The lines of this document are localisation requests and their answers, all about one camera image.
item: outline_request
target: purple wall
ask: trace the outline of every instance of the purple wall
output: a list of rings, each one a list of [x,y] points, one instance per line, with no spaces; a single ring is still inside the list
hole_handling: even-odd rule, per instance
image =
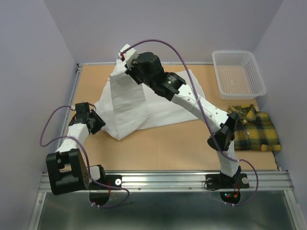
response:
[[[258,99],[277,129],[276,161],[289,170],[307,219],[307,1],[284,0],[255,52],[268,93]]]
[[[223,49],[253,51],[282,0],[44,0],[77,63],[115,61],[126,44],[170,42],[186,61],[212,62]],[[162,61],[179,61],[146,44]]]
[[[0,229],[24,230],[52,151],[39,147],[40,132],[68,102],[76,69],[42,0],[2,1],[0,31]],[[59,134],[62,117],[46,140]]]

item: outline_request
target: robotic arm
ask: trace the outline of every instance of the robotic arm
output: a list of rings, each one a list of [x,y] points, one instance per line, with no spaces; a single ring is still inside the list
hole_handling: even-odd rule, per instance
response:
[[[121,52],[129,48],[125,45]],[[120,55],[122,61],[126,62],[126,73],[130,75],[137,84],[144,83],[150,87],[157,95],[165,97],[167,100],[178,104],[190,111],[201,121],[204,121],[201,109],[197,103],[200,101],[205,116],[209,121],[209,127],[214,133],[214,137],[223,154],[231,159],[236,159],[234,150],[234,132],[239,117],[236,113],[228,114],[218,109],[210,102],[198,95],[195,98],[189,85],[175,73],[164,72],[158,56],[151,52],[138,54],[135,49],[130,49]],[[214,188],[233,188],[242,176],[238,162],[232,161],[223,156],[213,142],[212,137],[208,139],[210,147],[217,151],[221,164],[221,173],[215,177]]]
[[[70,193],[78,190],[88,189],[91,183],[89,172],[85,166],[78,143],[81,144],[90,133],[95,134],[105,122],[94,111],[90,110],[88,103],[75,105],[76,114],[68,126],[67,138],[64,139],[56,152],[46,157],[47,170],[50,187],[54,195]],[[65,165],[71,166],[71,171],[61,172]],[[105,181],[105,172],[101,165],[90,168],[94,180],[102,183]]]

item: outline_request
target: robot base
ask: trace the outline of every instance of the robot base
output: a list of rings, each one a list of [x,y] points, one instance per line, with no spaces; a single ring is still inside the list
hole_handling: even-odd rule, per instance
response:
[[[237,184],[240,184],[240,189],[249,188],[247,175],[245,173],[241,173],[240,166],[233,177],[226,176],[221,172],[206,175],[206,182],[204,186],[207,190],[215,191],[218,189],[234,189]]]

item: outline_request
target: white plastic basket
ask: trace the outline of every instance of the white plastic basket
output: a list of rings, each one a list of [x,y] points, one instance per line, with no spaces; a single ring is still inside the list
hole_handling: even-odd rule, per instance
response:
[[[248,51],[212,53],[215,75],[223,100],[249,100],[267,93],[254,55]]]

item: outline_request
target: white towel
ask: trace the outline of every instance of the white towel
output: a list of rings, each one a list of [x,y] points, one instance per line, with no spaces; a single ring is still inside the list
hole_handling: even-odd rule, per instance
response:
[[[138,85],[124,73],[124,65],[125,62],[117,61],[100,100],[95,103],[98,115],[106,123],[103,131],[120,140],[135,130],[197,120],[189,111],[156,95],[148,86]],[[205,98],[197,79],[191,70],[189,72],[197,93]],[[191,85],[186,71],[176,74]]]

